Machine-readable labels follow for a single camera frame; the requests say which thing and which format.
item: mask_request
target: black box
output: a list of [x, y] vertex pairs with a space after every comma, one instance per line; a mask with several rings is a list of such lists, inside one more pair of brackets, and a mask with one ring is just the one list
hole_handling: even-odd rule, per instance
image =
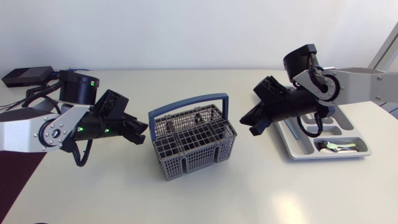
[[51, 66], [34, 68], [17, 68], [1, 80], [7, 87], [45, 85], [51, 79], [54, 70]]

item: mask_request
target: blue handle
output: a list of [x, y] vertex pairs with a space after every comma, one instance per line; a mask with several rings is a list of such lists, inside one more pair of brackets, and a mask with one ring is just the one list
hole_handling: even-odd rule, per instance
[[180, 100], [175, 103], [171, 103], [169, 105], [162, 106], [157, 108], [153, 111], [148, 113], [149, 116], [149, 130], [150, 130], [150, 137], [152, 141], [156, 140], [155, 135], [155, 118], [160, 116], [164, 113], [167, 113], [172, 110], [176, 110], [183, 106], [192, 105], [194, 103], [201, 103], [205, 101], [211, 100], [223, 100], [223, 118], [228, 119], [228, 95], [226, 93], [214, 93], [214, 94], [207, 94], [203, 96], [196, 96], [185, 100]]

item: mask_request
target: metal robot arm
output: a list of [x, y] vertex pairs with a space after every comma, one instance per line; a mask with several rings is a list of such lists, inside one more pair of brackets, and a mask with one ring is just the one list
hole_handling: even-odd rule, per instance
[[[57, 149], [72, 152], [78, 166], [85, 165], [93, 139], [123, 136], [142, 144], [147, 124], [124, 112], [128, 99], [107, 90], [95, 103], [97, 78], [61, 71], [59, 82], [25, 99], [21, 109], [0, 114], [0, 151], [50, 152]], [[60, 100], [47, 95], [58, 88]], [[35, 107], [28, 105], [40, 98]], [[88, 140], [80, 159], [76, 141]]]
[[266, 77], [254, 92], [261, 99], [240, 122], [251, 126], [254, 136], [271, 123], [315, 112], [317, 137], [323, 131], [322, 118], [334, 113], [334, 106], [363, 101], [398, 102], [398, 73], [384, 73], [367, 68], [324, 69], [318, 64], [313, 44], [304, 45], [284, 58], [284, 65], [294, 88], [282, 86], [273, 77]]

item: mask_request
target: white table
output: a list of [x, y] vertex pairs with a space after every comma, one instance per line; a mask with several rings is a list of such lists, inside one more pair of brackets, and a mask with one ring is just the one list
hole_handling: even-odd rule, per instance
[[[274, 125], [253, 137], [239, 123], [259, 101], [252, 89], [268, 75], [289, 84], [284, 71], [84, 73], [100, 79], [97, 99], [114, 90], [130, 99], [126, 112], [146, 123], [160, 106], [227, 93], [238, 133], [231, 158], [167, 182], [149, 130], [139, 146], [122, 137], [94, 140], [82, 168], [71, 154], [51, 152], [4, 223], [398, 223], [398, 121], [374, 103], [342, 106], [373, 155], [293, 161]], [[8, 98], [1, 103], [22, 98], [24, 90], [2, 85]]]

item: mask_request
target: gray dishwasher cutlery basket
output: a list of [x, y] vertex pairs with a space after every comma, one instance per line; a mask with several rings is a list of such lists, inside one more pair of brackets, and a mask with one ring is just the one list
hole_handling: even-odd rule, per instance
[[[199, 106], [181, 113], [156, 117], [183, 106], [223, 100], [223, 111], [215, 105]], [[155, 153], [167, 180], [205, 168], [231, 155], [236, 131], [228, 121], [228, 95], [215, 93], [181, 100], [148, 113]]]

